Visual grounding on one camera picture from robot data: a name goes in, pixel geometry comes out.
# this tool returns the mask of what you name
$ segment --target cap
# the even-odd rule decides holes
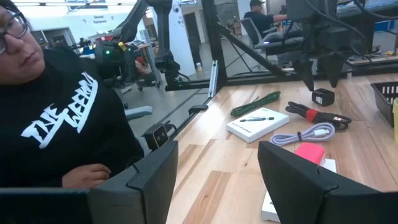
[[[251,0],[250,1],[250,7],[258,6],[258,5],[261,5],[262,3],[265,3],[265,2],[262,2],[260,0]]]

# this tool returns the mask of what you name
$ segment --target pen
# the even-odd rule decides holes
[[[240,122],[246,122],[246,121],[265,121],[265,120],[272,121],[273,119],[275,119],[275,118],[273,118],[273,117],[270,117],[270,118],[252,118],[252,119],[242,119]]]

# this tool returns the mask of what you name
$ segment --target white box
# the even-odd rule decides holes
[[[241,122],[243,119],[253,118],[274,118],[273,120],[264,121],[246,121]],[[242,138],[246,142],[254,142],[261,136],[264,136],[271,131],[287,124],[289,116],[270,109],[260,108],[252,113],[249,113],[239,119],[236,119],[226,125],[226,130]]]
[[[325,159],[325,164],[323,165],[324,168],[336,172],[336,161],[334,159]],[[271,201],[271,197],[267,191],[266,197],[264,198],[264,203],[262,204],[261,208],[261,217],[263,220],[266,221],[274,221],[279,222],[278,214],[276,214],[276,210],[274,204]]]

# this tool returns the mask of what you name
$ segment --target wooden tabletop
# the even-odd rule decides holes
[[[177,137],[180,157],[167,223],[272,223],[261,219],[266,186],[257,161],[259,141],[313,125],[286,112],[288,101],[352,118],[348,130],[336,133],[330,142],[320,143],[326,158],[335,159],[337,172],[345,177],[381,191],[398,190],[394,129],[378,111],[370,86],[392,81],[398,81],[398,75],[340,80],[334,89],[335,104],[328,107],[314,104],[302,82],[224,87],[209,102],[209,109],[196,116]],[[315,88],[332,90],[328,82],[316,82]],[[250,144],[226,131],[226,124],[235,119],[229,115],[234,107],[273,91],[282,92],[280,100],[266,108],[289,115],[290,123]],[[294,151],[299,145],[284,148]]]

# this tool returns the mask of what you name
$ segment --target pink object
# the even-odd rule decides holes
[[[305,142],[296,149],[294,154],[317,165],[322,165],[325,162],[325,150],[322,146],[317,144]]]

